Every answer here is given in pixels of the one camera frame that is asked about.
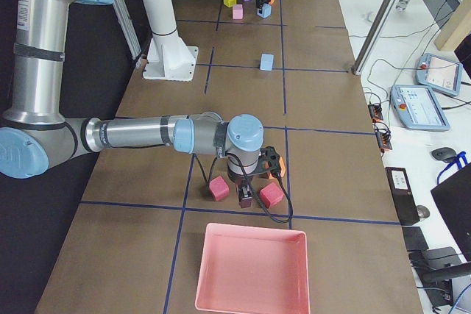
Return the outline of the light blue foam block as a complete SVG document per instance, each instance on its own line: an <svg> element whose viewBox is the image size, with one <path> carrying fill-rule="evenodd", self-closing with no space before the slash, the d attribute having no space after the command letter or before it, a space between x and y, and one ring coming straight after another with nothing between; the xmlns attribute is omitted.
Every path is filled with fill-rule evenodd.
<svg viewBox="0 0 471 314"><path fill-rule="evenodd" d="M270 4L263 4L262 13L257 13L261 18L268 18L272 13L272 6Z"/></svg>
<svg viewBox="0 0 471 314"><path fill-rule="evenodd" d="M271 71L274 64L274 55L262 53L259 69L261 71Z"/></svg>

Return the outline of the pink foam block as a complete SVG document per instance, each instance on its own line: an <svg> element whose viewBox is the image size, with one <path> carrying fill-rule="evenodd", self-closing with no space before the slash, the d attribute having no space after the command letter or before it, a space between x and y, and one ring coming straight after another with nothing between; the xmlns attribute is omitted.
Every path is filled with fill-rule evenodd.
<svg viewBox="0 0 471 314"><path fill-rule="evenodd" d="M241 20L244 17L244 8L242 4L235 4L232 6L232 19Z"/></svg>

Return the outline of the magenta foam block far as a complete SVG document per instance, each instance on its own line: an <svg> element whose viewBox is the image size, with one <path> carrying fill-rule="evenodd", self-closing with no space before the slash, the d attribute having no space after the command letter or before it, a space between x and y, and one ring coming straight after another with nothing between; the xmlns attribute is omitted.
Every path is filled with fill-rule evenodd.
<svg viewBox="0 0 471 314"><path fill-rule="evenodd" d="M281 202L284 192L278 184L272 182L260 190L259 196L263 205L266 208L271 208Z"/></svg>

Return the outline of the magenta foam block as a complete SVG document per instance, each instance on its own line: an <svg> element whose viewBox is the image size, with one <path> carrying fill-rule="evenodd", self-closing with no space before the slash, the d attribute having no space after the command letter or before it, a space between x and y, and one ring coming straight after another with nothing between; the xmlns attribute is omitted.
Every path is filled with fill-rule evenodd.
<svg viewBox="0 0 471 314"><path fill-rule="evenodd" d="M229 186L222 176L217 176L209 182L209 191L214 201L221 201L230 194Z"/></svg>
<svg viewBox="0 0 471 314"><path fill-rule="evenodd" d="M272 182L260 190L259 196L263 205L266 208L271 208L281 202L284 192L278 184Z"/></svg>

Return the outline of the magenta foam block near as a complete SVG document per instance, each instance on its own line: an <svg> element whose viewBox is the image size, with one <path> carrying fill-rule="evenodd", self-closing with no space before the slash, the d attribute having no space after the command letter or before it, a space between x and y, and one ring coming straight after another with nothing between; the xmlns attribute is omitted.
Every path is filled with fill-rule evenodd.
<svg viewBox="0 0 471 314"><path fill-rule="evenodd" d="M221 201L230 194L229 186L222 176L217 176L209 182L209 191L214 201Z"/></svg>

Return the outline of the orange foam block right side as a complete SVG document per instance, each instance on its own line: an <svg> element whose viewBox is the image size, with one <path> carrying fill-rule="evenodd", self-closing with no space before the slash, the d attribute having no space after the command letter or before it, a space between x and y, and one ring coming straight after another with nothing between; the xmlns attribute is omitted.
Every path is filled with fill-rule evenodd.
<svg viewBox="0 0 471 314"><path fill-rule="evenodd" d="M286 174L286 165L282 157L280 157L277 161L272 161L272 170L267 173L268 179L276 179L280 177L281 179Z"/></svg>

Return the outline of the pink plastic tray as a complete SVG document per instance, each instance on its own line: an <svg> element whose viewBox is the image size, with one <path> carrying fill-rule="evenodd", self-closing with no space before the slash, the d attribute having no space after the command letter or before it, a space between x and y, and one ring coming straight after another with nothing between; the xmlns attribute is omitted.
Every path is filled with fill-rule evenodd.
<svg viewBox="0 0 471 314"><path fill-rule="evenodd" d="M209 223L195 307L217 313L309 313L307 235Z"/></svg>

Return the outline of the black box with label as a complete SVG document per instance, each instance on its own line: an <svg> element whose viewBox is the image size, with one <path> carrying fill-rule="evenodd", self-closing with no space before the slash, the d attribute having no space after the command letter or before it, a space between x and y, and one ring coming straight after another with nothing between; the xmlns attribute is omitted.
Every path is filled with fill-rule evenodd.
<svg viewBox="0 0 471 314"><path fill-rule="evenodd" d="M414 202L410 183L404 168L385 167L397 217L403 226L419 222L417 206Z"/></svg>

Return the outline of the near teach pendant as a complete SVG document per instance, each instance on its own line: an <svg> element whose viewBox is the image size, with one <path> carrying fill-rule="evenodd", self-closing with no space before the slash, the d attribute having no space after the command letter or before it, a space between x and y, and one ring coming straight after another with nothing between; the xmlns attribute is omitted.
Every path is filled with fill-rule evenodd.
<svg viewBox="0 0 471 314"><path fill-rule="evenodd" d="M450 124L433 90L424 85L393 85L391 103L402 124L408 129L445 132Z"/></svg>

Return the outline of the teach pendant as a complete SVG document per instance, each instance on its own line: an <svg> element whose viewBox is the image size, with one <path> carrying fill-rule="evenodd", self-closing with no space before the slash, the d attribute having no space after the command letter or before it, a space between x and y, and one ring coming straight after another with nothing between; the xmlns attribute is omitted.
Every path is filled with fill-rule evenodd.
<svg viewBox="0 0 471 314"><path fill-rule="evenodd" d="M426 53L418 59L416 81L437 92L457 96L461 89L463 71L464 68L460 62Z"/></svg>
<svg viewBox="0 0 471 314"><path fill-rule="evenodd" d="M433 90L424 85L393 85L391 103L402 124L408 129L445 132L450 124Z"/></svg>

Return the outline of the far teach pendant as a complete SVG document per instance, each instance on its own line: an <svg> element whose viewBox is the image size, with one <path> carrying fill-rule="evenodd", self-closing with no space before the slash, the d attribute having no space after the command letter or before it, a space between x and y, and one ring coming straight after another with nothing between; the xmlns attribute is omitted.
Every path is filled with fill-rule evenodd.
<svg viewBox="0 0 471 314"><path fill-rule="evenodd" d="M463 71L464 68L460 62L426 53L418 59L416 81L437 92L457 96L461 89Z"/></svg>

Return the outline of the black computer mouse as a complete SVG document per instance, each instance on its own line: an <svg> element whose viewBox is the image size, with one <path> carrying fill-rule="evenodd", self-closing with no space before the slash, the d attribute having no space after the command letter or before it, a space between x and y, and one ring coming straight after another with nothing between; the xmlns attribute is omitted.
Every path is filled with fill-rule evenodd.
<svg viewBox="0 0 471 314"><path fill-rule="evenodd" d="M431 152L432 158L444 163L451 163L456 158L456 151L450 147L441 147Z"/></svg>

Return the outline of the aluminium frame post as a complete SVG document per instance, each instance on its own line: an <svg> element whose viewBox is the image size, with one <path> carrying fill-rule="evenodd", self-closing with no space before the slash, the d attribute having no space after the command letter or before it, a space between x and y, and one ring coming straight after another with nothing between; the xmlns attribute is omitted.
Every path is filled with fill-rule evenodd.
<svg viewBox="0 0 471 314"><path fill-rule="evenodd" d="M364 69L366 61L369 59L369 56L372 54L372 51L377 43L380 34L384 28L386 20L389 16L389 13L392 11L393 6L398 0L383 0L382 4L377 11L374 21L372 22L371 28L365 38L365 41L361 47L361 50L358 54L358 57L355 60L355 63L352 66L352 73L354 75L361 75L361 72Z"/></svg>

